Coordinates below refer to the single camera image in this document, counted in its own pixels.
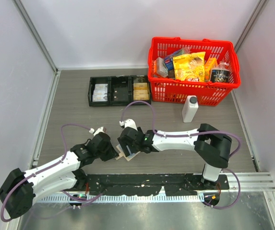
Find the bottle cap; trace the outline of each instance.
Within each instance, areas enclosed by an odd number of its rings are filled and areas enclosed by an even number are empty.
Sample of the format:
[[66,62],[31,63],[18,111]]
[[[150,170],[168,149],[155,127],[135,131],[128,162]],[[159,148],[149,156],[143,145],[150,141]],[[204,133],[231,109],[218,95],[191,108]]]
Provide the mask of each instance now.
[[197,103],[197,97],[191,97],[190,98],[190,103],[196,104]]

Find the red plastic basket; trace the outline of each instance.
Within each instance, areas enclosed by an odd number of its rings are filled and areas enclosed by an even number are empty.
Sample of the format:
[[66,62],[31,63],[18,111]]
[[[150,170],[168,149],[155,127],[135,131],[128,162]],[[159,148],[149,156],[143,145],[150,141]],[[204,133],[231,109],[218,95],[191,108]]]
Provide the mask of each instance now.
[[[166,78],[155,78],[154,60],[164,58],[183,47],[190,47],[191,52],[205,51],[205,60],[216,58],[229,63],[229,83],[192,82]],[[156,102],[185,103],[188,95],[196,95],[201,105],[218,105],[233,89],[239,87],[239,61],[233,45],[228,41],[182,40],[179,37],[154,37],[148,55],[148,79],[151,83],[152,100]]]

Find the black tray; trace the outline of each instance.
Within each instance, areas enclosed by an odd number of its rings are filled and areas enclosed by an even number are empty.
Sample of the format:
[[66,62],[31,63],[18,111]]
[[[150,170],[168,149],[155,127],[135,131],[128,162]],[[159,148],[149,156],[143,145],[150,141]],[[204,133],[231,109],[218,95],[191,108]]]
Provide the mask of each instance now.
[[[88,88],[89,106],[107,106],[107,105],[128,105],[133,101],[133,84],[136,82],[147,82],[149,90],[149,100],[151,104],[151,88],[147,75],[143,76],[109,76],[109,77],[91,77]],[[108,101],[93,102],[93,93],[95,84],[108,84]]]

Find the plastic bottle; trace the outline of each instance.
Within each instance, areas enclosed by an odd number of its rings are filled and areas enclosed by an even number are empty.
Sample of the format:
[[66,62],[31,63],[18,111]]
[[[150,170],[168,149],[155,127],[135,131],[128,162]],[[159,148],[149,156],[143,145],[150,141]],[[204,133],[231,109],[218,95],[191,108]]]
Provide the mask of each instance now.
[[184,123],[189,123],[193,120],[198,109],[196,96],[187,96],[184,107],[182,109],[182,118]]

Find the gray wooden tabletop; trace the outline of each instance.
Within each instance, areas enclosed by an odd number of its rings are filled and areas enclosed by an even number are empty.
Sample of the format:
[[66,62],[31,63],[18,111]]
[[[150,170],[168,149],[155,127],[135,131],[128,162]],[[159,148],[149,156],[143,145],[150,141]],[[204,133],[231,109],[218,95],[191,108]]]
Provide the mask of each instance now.
[[[78,123],[94,129],[105,126],[114,147],[122,129],[119,120],[124,106],[88,106],[89,78],[95,76],[144,75],[146,69],[100,69],[62,71],[48,121],[39,165],[45,164],[64,153],[60,127],[66,123]],[[163,131],[186,131],[209,123],[215,128],[234,133],[242,138],[240,151],[230,159],[229,168],[235,172],[255,172],[239,117],[231,95],[218,106],[199,106],[191,123],[183,123],[183,104],[153,102],[156,111],[155,128]],[[132,118],[143,131],[151,129],[152,113],[146,105],[131,106],[125,118]],[[68,148],[84,143],[91,134],[79,127],[65,127]],[[237,142],[232,142],[235,149]],[[124,158],[102,162],[100,159],[85,166],[87,173],[201,173],[204,161],[196,152],[166,150],[157,153],[139,153],[131,161]]]

